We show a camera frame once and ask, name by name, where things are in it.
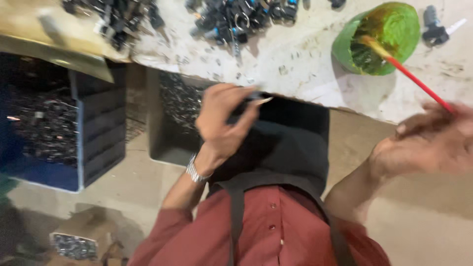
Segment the blue crate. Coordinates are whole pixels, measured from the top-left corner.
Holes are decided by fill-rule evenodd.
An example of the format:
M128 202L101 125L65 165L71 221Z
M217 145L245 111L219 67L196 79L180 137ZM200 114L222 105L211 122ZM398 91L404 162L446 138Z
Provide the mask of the blue crate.
M125 157L125 65L114 64L115 83L70 71L72 97L77 101L78 167L47 163L22 154L24 140L16 135L2 108L7 84L0 80L0 173L69 192L80 192Z

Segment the hand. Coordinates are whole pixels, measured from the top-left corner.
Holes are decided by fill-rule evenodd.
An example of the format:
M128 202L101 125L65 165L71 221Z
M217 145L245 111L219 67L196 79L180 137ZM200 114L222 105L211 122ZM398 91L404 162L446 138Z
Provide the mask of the hand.
M400 123L396 136L381 141L369 158L376 175L462 174L473 169L473 109L451 105L454 115L427 103L425 114Z
M259 104L257 101L250 102L236 124L227 124L227 120L253 90L252 87L218 84L205 91L201 113L196 120L196 126L205 141L195 159L200 175L213 173L241 146L251 125L258 118Z

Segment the red paintbrush handle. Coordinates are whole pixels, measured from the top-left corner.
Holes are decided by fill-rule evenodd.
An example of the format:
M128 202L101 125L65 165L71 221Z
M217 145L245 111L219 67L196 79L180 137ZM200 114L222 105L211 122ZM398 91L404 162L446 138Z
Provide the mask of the red paintbrush handle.
M399 69L404 75L406 75L409 79L415 82L420 88L422 88L427 94L429 94L434 100L436 100L441 106L443 106L446 110L450 113L454 114L454 109L442 98L440 98L435 92L433 92L427 85L425 85L422 81L416 78L409 70L407 70L399 61L397 61L394 57L387 57L387 61L393 64L397 69Z

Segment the silver wristwatch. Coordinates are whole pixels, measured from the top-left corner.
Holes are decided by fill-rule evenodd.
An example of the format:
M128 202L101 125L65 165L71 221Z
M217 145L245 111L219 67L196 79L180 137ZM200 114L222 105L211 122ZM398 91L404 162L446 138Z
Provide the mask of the silver wristwatch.
M199 175L199 174L197 173L197 170L195 169L195 166L194 166L195 157L197 157L197 154L196 154L196 153L194 153L194 154L191 156L191 160L189 161L189 164L187 165L187 169L185 170L185 172L188 173L189 175L191 175L191 179L192 179L192 181L194 181L195 183L207 181L207 179L208 179L211 175L208 176L208 177L203 177L203 176L201 176L201 175Z

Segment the black apron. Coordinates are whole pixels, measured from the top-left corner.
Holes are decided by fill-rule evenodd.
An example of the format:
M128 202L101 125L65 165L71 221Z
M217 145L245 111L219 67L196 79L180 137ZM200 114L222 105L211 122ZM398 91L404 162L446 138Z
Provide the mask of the black apron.
M338 266L356 266L345 237L337 230L320 200L327 174L328 120L319 132L257 121L237 153L209 180L207 197L221 189L231 197L228 266L236 264L235 246L243 227L245 191L269 185L290 185L309 195L330 226Z

